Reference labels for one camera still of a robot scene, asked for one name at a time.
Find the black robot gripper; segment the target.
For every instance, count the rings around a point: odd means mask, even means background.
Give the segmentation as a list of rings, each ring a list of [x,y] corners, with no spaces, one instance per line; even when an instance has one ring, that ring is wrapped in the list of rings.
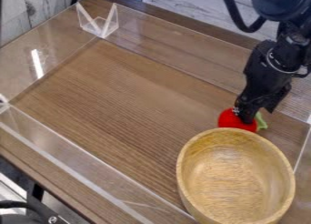
[[[247,85],[235,103],[235,114],[245,124],[253,122],[262,107],[275,111],[291,91],[302,57],[303,47],[287,40],[265,40],[254,47],[243,71]]]

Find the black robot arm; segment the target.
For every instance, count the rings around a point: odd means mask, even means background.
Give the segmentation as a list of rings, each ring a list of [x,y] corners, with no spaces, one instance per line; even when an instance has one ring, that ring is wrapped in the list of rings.
[[[259,16],[278,22],[278,36],[258,44],[245,67],[247,84],[234,112],[246,124],[262,108],[277,109],[293,79],[311,74],[311,0],[251,1]]]

